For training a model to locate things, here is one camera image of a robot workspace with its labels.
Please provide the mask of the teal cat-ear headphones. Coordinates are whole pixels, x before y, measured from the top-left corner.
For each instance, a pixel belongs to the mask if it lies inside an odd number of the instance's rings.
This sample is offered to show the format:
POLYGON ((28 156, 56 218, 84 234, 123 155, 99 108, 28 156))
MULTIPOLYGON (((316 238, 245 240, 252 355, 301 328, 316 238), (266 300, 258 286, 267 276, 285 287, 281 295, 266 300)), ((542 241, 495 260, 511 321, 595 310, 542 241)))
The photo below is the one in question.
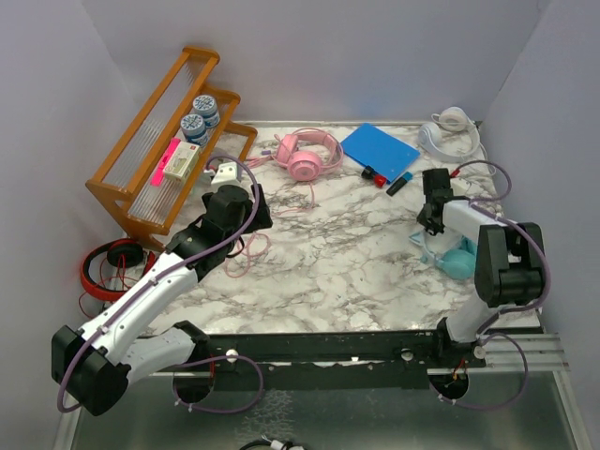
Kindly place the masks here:
POLYGON ((409 241, 421 249, 420 261, 444 272, 454 280, 466 280, 474 276, 477 245, 471 239, 458 235, 455 243, 444 252, 435 252, 428 245, 428 235, 414 232, 409 241))

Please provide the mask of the pink cat-ear headphones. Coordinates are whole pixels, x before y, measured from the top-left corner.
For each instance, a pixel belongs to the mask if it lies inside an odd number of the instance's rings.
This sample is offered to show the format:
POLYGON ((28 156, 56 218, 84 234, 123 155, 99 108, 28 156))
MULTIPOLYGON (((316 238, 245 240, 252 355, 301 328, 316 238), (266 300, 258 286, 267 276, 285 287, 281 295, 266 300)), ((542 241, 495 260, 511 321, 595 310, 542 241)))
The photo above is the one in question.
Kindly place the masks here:
POLYGON ((260 157, 250 157, 247 165, 249 168, 256 168, 274 161, 295 182, 308 185, 309 206, 282 210, 277 212, 277 216, 308 212, 315 207, 314 182, 342 165, 345 157, 343 147, 332 134, 314 127, 299 128, 283 137, 275 135, 274 138, 277 149, 265 151, 260 157))

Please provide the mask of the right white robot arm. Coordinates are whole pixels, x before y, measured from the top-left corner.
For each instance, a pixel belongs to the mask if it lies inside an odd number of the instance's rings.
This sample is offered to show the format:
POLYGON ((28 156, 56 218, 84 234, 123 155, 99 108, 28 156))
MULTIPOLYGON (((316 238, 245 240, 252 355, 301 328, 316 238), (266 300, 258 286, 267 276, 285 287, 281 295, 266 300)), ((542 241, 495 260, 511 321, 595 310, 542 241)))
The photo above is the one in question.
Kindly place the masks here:
POLYGON ((432 359, 451 367, 498 319, 538 308, 548 296, 550 274, 540 227, 517 223, 457 195, 446 169, 423 173, 424 205, 417 215, 424 257, 447 275, 471 278, 474 294, 438 325, 432 359))

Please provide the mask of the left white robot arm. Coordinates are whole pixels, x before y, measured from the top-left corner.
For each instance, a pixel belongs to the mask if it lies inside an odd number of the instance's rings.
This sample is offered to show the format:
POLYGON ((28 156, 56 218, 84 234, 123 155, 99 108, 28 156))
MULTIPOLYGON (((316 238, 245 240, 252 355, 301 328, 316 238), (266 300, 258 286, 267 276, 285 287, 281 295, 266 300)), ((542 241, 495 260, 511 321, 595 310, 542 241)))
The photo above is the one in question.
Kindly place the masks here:
POLYGON ((111 409, 136 381, 164 368, 212 366, 209 337, 188 321, 152 338, 141 332, 176 297, 197 286, 233 253, 245 233, 268 229, 273 221, 263 188, 250 192, 226 185, 202 198, 205 213, 178 232, 154 266, 111 307, 73 330, 52 337, 52 378, 59 383, 57 407, 71 395, 94 416, 111 409))

